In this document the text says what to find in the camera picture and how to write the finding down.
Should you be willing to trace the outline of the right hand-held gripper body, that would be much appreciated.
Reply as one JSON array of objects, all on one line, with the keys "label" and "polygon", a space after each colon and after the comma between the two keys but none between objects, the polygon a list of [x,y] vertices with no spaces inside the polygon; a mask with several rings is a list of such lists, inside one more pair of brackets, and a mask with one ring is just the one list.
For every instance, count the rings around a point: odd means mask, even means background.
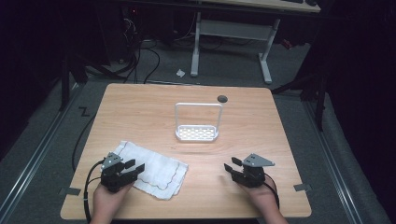
[{"label": "right hand-held gripper body", "polygon": [[275,165],[273,161],[269,161],[255,153],[251,153],[241,161],[243,163],[240,166],[242,171],[235,171],[231,178],[234,182],[247,188],[257,188],[263,185],[265,181],[264,167]]}]

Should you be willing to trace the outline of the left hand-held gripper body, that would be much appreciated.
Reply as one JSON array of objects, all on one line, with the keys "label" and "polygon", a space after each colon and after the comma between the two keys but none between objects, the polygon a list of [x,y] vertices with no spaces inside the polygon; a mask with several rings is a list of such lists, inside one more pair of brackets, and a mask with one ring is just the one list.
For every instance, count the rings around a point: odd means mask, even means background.
[{"label": "left hand-held gripper body", "polygon": [[110,192],[116,193],[122,187],[132,184],[136,181],[137,175],[132,171],[124,173],[123,157],[114,152],[109,152],[101,167],[101,184]]}]

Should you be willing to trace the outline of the white dish cloth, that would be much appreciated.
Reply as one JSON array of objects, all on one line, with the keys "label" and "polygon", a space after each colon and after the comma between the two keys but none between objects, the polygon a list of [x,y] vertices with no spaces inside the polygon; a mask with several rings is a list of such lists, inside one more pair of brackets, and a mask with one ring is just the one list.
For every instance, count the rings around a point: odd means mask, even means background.
[{"label": "white dish cloth", "polygon": [[138,175],[134,187],[160,200],[168,201],[179,193],[189,169],[187,163],[128,141],[121,141],[114,153],[125,161],[135,159],[134,169],[145,165],[145,171]]}]

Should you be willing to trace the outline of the white towel rack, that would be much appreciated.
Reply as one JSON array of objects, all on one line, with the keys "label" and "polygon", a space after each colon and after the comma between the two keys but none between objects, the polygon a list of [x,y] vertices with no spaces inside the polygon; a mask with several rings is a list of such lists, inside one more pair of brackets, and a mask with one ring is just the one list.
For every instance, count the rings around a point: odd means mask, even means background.
[{"label": "white towel rack", "polygon": [[219,136],[222,109],[217,103],[176,103],[177,139],[186,143],[214,142]]}]

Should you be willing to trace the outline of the black metal stand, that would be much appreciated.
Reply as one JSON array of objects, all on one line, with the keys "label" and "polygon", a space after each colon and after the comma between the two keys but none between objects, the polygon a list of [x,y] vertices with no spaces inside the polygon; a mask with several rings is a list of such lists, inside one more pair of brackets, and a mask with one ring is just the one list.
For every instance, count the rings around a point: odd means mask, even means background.
[{"label": "black metal stand", "polygon": [[317,128],[322,132],[324,101],[329,74],[327,62],[305,58],[296,78],[281,87],[273,89],[272,94],[280,94],[287,90],[301,90],[300,99],[303,102],[316,102],[314,120]]},{"label": "black metal stand", "polygon": [[73,50],[67,50],[62,60],[61,111],[66,109],[66,106],[70,101],[71,78],[73,78],[77,84],[85,84],[88,81],[82,57],[76,54]]}]

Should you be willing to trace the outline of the metal floor rail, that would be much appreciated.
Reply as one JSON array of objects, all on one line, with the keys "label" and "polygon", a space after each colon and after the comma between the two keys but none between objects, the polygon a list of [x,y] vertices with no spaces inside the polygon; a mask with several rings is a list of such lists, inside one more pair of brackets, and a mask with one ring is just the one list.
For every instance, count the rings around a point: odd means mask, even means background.
[{"label": "metal floor rail", "polygon": [[318,128],[315,119],[314,107],[311,103],[302,102],[305,113],[309,117],[310,123],[313,126],[316,136],[319,140],[321,153],[328,169],[333,185],[337,192],[338,198],[346,212],[349,224],[363,224],[361,215],[356,207],[356,204],[352,198],[351,192],[345,179],[343,178],[337,162],[331,152],[330,145],[325,137],[323,131]]},{"label": "metal floor rail", "polygon": [[44,159],[66,111],[83,87],[83,84],[71,85],[70,99],[61,110],[62,89],[57,84],[28,119],[10,151],[0,161],[0,222],[12,214]]}]

